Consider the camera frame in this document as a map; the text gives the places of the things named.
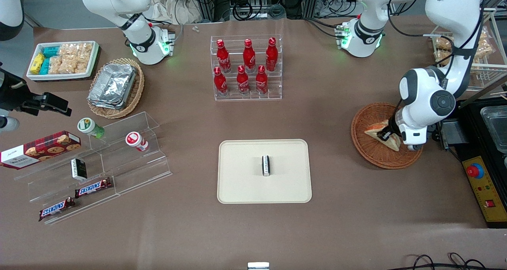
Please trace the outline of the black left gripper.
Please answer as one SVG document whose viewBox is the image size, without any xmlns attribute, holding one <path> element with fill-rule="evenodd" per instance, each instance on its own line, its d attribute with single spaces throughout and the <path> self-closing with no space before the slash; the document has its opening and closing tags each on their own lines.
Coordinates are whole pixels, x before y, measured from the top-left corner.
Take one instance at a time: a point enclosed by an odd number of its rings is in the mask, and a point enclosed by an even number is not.
<svg viewBox="0 0 507 270">
<path fill-rule="evenodd" d="M 378 132 L 378 138 L 387 141 L 392 134 L 401 135 L 400 124 L 402 124 L 402 111 L 396 111 L 394 117 L 389 119 L 390 130 L 381 130 Z"/>
</svg>

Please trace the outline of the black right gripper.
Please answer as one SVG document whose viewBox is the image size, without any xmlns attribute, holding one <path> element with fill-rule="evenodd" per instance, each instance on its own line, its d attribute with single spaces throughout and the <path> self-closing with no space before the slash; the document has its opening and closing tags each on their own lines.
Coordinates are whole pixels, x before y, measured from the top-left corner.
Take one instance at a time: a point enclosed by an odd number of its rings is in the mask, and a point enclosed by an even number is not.
<svg viewBox="0 0 507 270">
<path fill-rule="evenodd" d="M 0 108 L 13 111 L 22 106 L 24 113 L 39 113 L 39 111 L 53 111 L 70 117 L 72 109 L 69 102 L 53 93 L 45 92 L 40 100 L 31 100 L 31 91 L 27 82 L 10 72 L 0 69 Z"/>
</svg>

